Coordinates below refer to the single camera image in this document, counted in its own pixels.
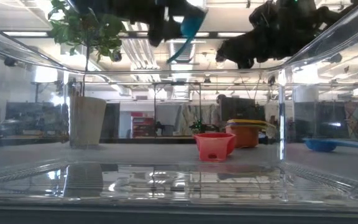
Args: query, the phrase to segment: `red plastic bowl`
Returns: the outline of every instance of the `red plastic bowl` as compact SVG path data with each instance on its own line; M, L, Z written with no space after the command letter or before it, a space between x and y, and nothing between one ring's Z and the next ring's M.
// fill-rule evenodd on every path
M229 133L204 133L196 134L194 138L197 142L197 149L200 152L200 159L205 158L203 153L216 152L218 155L222 150L225 151L226 155L223 157L217 157L207 161L222 161L226 159L226 156L230 155L234 150L236 143L236 135Z

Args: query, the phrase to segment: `ceiling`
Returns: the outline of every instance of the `ceiling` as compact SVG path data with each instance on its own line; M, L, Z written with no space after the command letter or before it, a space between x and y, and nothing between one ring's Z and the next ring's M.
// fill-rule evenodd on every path
M193 43L193 49L190 49L192 60L188 64L179 64L179 66L167 65L165 61L172 55L172 47L180 45L181 40L173 42L161 43L159 47L153 49L141 35L147 28L144 26L132 26L129 30L138 33L138 39L128 39L124 37L125 46L123 46L123 57L120 62L112 63L109 58L102 58L96 64L96 57L91 57L92 64L98 70L112 71L106 76L110 78L111 82L168 82L170 80L179 80L183 75L178 75L173 71L169 74L160 74L159 70L216 70L216 69L236 69L235 63L226 61L224 65L217 65L214 61L214 55L219 48L222 39L225 36L234 36L250 31L251 24L248 21L249 14L255 7L261 5L264 0L251 1L250 8L247 8L247 1L241 0L206 0L205 6L208 8L208 14L199 31L199 36ZM349 1L326 0L316 1L317 6L327 5L332 10L339 9L341 3L348 5ZM67 55L64 46L57 45L53 39L42 36L33 36L36 32L38 34L50 31L51 27L45 18L45 12L50 9L48 0L0 0L0 30L7 34L16 36L22 43L28 46L37 47L37 50L56 61L64 64L67 67L83 70L85 58L70 57ZM316 66L318 68L319 81L329 83L336 79L340 82L358 82L358 43L352 47L347 48L341 52L342 61L340 63L320 62ZM139 57L140 60L134 62L134 57ZM147 67L142 67L140 63L145 62ZM269 68L280 65L283 61L269 60L268 62L258 64L253 68ZM156 69L155 75L146 77L146 75L115 75L113 71L129 71L129 70L144 70L153 66ZM203 82L205 78L210 78L213 83L263 83L267 82L268 73L196 73L187 74L185 80L187 82ZM91 79L91 82L102 82L100 78ZM135 87L129 86L134 91L147 90L149 86ZM211 85L203 86L204 90L211 90L212 95L216 90L244 90L243 85ZM91 91L111 91L110 86L95 85L89 86ZM267 85L258 85L258 90L268 90ZM349 91L347 88L342 88L342 91Z

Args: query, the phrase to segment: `glass tank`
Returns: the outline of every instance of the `glass tank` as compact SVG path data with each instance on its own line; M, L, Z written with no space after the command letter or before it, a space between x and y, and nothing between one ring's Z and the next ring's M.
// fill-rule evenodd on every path
M117 62L0 28L0 206L358 213L358 6L250 69L215 63L209 25L171 64L184 40L154 49L142 24Z

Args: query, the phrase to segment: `small green plant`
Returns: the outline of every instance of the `small green plant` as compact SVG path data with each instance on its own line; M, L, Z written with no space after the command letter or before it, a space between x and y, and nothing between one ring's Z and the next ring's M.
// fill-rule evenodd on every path
M88 71L90 54L97 50L97 62L102 56L111 61L121 60L121 40L118 33L125 30L121 20L112 14L96 15L91 9L88 14L79 14L65 1L51 0L52 10L48 13L48 20L52 25L51 35L57 44L72 46L70 55L74 55L77 47L86 47L85 72ZM62 14L59 19L53 19L54 14Z

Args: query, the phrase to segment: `clear plastic enclosure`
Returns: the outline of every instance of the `clear plastic enclosure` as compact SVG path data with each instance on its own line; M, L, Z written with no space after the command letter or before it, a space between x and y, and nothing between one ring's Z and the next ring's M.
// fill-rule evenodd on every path
M86 63L84 47L69 56L48 37L44 52L36 38L3 31L0 199L358 212L358 6L293 57L243 70L210 67L207 53L207 69L147 57L160 66L102 70L112 62L98 64L94 53ZM123 49L149 52L126 35ZM175 44L156 51L169 55ZM226 113L216 103L222 94L261 108L264 122L250 124L257 146L201 161L194 135L233 131L216 121Z

